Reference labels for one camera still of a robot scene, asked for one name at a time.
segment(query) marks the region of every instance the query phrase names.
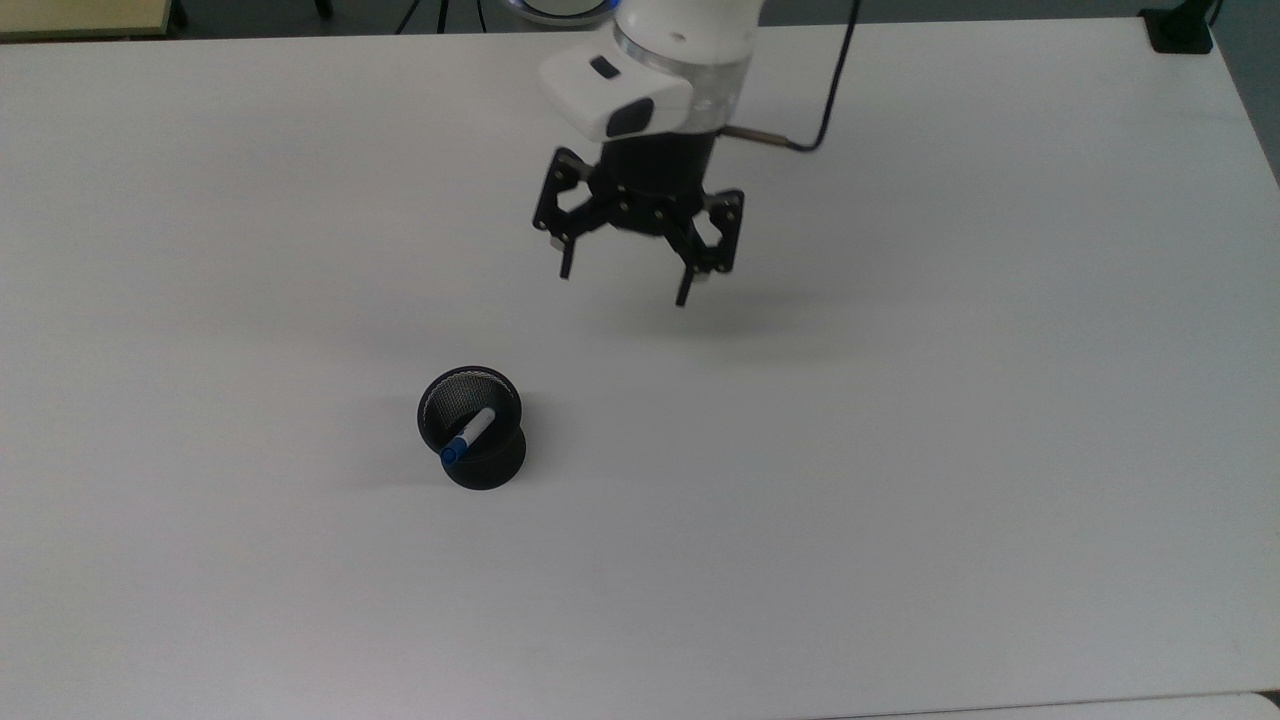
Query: table surface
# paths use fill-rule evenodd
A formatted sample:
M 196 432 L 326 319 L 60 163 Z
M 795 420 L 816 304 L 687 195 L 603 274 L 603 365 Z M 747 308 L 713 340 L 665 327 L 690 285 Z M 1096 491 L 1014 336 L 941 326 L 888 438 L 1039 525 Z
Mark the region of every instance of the table surface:
M 159 35 L 169 0 L 4 0 L 0 40 Z
M 1257 694 L 1228 694 L 980 710 L 924 717 L 934 720 L 1277 720 L 1280 719 L 1280 708 Z
M 0 47 L 0 715 L 781 719 L 1280 685 L 1280 192 L 1140 20 L 859 28 L 736 272 L 529 225 L 572 36 Z M 840 28 L 737 120 L 813 132 Z M 417 436 L 521 389 L 516 482 Z

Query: cable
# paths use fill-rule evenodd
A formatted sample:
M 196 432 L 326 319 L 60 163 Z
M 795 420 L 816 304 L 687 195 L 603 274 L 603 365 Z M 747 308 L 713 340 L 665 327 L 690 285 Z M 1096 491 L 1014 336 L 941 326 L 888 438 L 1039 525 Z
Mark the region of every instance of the cable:
M 402 32 L 404 32 L 404 26 L 408 24 L 408 19 L 413 17 L 413 10 L 417 9 L 417 4 L 421 3 L 421 1 L 422 0 L 413 0 L 413 4 L 408 6 L 408 12 L 404 13 L 404 19 L 401 20 L 399 27 L 396 28 L 396 35 L 401 35 Z
M 803 145 L 777 133 L 735 126 L 726 126 L 721 128 L 719 135 L 750 140 L 753 142 L 763 142 L 765 145 L 776 145 L 778 147 L 795 150 L 796 152 L 813 152 L 820 147 L 822 141 L 827 138 L 827 126 L 831 124 L 831 113 L 836 106 L 836 91 L 840 90 L 840 76 L 845 72 L 845 60 L 849 59 L 849 46 L 854 40 L 854 28 L 858 27 L 858 13 L 861 10 L 861 6 L 863 0 L 852 0 L 852 6 L 849 9 L 849 24 L 845 28 L 845 40 L 840 45 L 840 58 L 836 60 L 836 72 L 831 78 L 831 91 L 827 94 L 827 106 L 822 111 L 822 124 L 818 127 L 818 137 L 814 138 L 812 143 Z

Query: white marker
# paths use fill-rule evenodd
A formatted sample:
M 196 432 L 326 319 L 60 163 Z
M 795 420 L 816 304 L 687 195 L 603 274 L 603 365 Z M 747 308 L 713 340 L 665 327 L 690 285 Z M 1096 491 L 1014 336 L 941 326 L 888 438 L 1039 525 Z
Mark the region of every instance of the white marker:
M 467 447 L 475 443 L 480 433 L 485 432 L 489 428 L 489 423 L 493 423 L 493 419 L 497 416 L 498 414 L 493 411 L 493 407 L 485 407 L 476 413 L 476 416 L 471 418 L 467 427 L 462 428 L 462 432 L 454 436 L 449 441 L 449 445 L 444 446 L 444 450 L 440 451 L 440 462 L 444 462 L 444 466 L 448 468 L 462 460 L 462 456 L 467 454 Z

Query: black object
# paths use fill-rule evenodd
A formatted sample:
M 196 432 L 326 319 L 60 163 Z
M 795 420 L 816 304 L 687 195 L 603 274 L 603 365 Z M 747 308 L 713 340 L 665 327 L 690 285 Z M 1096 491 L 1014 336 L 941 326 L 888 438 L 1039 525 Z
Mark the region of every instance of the black object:
M 620 74 L 622 74 L 617 68 L 613 67 L 613 63 L 611 63 L 608 59 L 604 58 L 604 55 L 596 55 L 595 58 L 591 58 L 591 68 L 595 72 L 600 73 L 600 77 L 603 77 L 604 79 L 613 79 Z
M 588 165 L 567 147 L 557 149 L 534 211 L 534 227 L 549 232 L 552 243 L 563 254 L 561 277 L 568 279 L 577 238 L 605 223 L 667 240 L 685 263 L 676 295 L 681 307 L 695 278 L 732 272 L 745 195 L 740 190 L 716 195 L 703 191 L 716 135 L 614 140 L 604 143 L 596 165 Z M 559 195 L 584 182 L 591 196 L 572 210 L 561 209 Z M 704 211 L 721 232 L 719 241 L 712 245 L 694 227 L 694 218 Z
M 1147 23 L 1147 37 L 1156 53 L 1207 55 L 1213 49 L 1204 14 L 1215 0 L 1187 0 L 1172 10 L 1146 9 L 1138 13 Z
M 417 406 L 417 430 L 439 454 L 476 413 L 492 407 L 494 420 L 457 462 L 444 471 L 468 489 L 493 489 L 516 477 L 525 462 L 520 393 L 502 373 L 468 365 L 435 378 Z

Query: black mesh pen holder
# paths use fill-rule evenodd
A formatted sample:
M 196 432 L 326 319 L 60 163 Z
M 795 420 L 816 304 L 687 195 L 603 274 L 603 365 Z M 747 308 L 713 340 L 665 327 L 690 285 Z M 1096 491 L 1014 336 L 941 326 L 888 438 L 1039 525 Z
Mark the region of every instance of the black mesh pen holder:
M 465 455 L 444 468 L 453 482 L 468 489 L 499 487 L 525 462 L 516 386 L 489 368 L 457 368 L 435 378 L 417 406 L 417 429 L 438 455 L 485 407 L 494 411 L 493 421 Z

